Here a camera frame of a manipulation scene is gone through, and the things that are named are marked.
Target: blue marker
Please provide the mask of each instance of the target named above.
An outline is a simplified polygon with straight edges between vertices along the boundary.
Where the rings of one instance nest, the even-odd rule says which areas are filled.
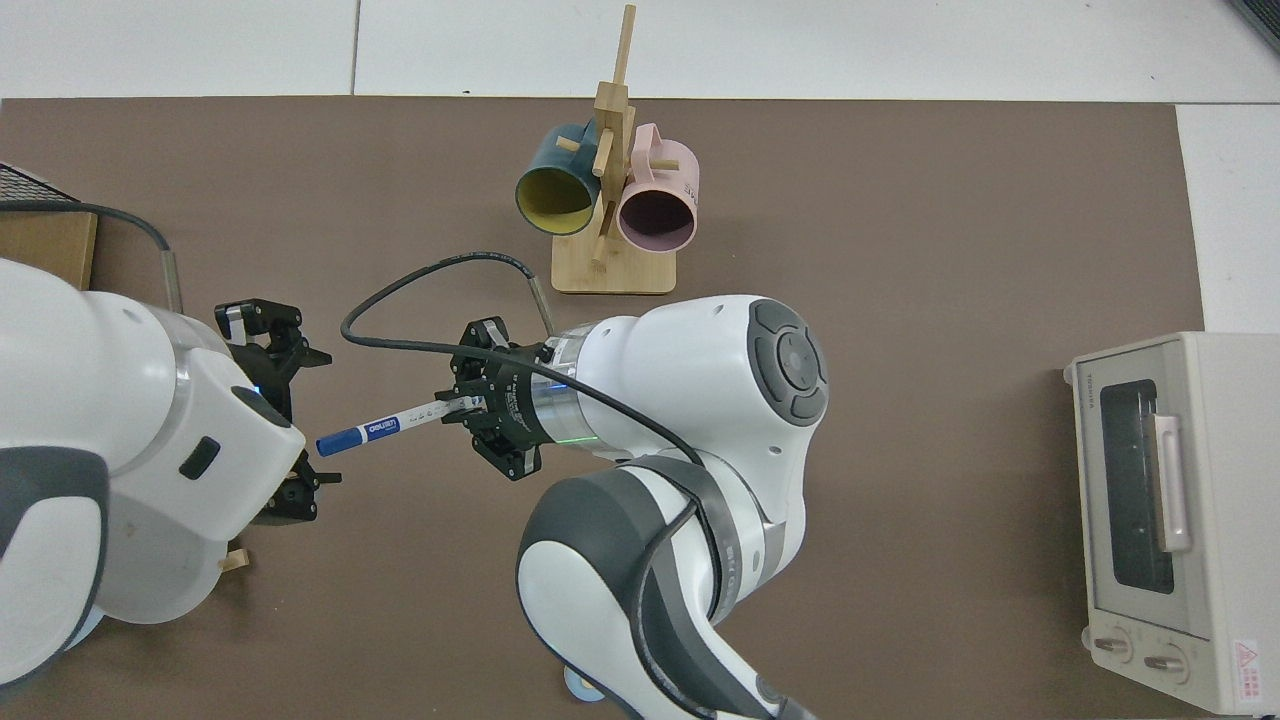
[[[453,400],[436,400],[417,407],[410,407],[403,413],[397,413],[387,418],[380,418],[372,423],[338,430],[332,436],[325,436],[316,441],[316,452],[320,457],[328,457],[343,450],[372,442],[387,436],[407,430],[412,427],[438,420],[449,413],[458,410],[472,410],[484,405],[484,398],[479,396],[456,397]]]

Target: blue mug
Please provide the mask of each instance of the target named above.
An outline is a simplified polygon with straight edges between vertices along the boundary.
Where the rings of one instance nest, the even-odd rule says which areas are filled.
[[[516,206],[529,224],[550,234],[573,234],[591,222],[600,196],[600,178],[591,174],[598,146],[594,119],[547,133],[516,183]]]

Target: oven handle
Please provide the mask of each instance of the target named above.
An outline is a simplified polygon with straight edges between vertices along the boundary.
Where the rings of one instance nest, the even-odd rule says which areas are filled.
[[[1143,418],[1147,455],[1155,469],[1155,505],[1160,523],[1156,539],[1165,552],[1187,552],[1192,536],[1187,528],[1187,488],[1183,482],[1183,452],[1176,415]]]

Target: toaster oven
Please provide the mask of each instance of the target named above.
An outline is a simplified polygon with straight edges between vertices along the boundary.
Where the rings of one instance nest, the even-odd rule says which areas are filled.
[[[1212,712],[1280,711],[1280,336],[1076,357],[1093,661]]]

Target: pink mug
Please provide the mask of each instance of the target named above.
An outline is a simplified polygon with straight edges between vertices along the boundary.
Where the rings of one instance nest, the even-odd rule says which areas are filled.
[[[636,128],[618,231],[640,250],[675,252],[698,232],[698,158],[653,123]]]

